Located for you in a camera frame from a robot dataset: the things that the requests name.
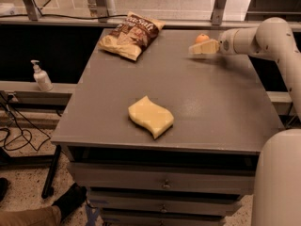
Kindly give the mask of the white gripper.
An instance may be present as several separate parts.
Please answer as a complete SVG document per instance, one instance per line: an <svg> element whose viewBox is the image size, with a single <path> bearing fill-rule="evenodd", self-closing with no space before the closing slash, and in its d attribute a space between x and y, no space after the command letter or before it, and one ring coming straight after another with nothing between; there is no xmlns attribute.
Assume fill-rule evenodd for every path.
<svg viewBox="0 0 301 226"><path fill-rule="evenodd" d="M214 39L204 40L191 45L188 51L194 55L210 55L216 54L218 51L223 55L236 55L234 40L238 31L238 28L226 30L219 35L219 42Z"/></svg>

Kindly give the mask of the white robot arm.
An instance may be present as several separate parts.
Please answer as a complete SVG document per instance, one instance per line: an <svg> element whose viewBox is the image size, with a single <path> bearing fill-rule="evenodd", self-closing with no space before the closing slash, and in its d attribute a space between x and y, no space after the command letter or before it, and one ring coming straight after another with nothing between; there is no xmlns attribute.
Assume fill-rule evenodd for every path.
<svg viewBox="0 0 301 226"><path fill-rule="evenodd" d="M293 31L272 17L249 28L234 28L189 47L191 55L248 55L276 63L301 120L301 53ZM270 137L261 149L253 192L251 226L301 226L301 129Z"/></svg>

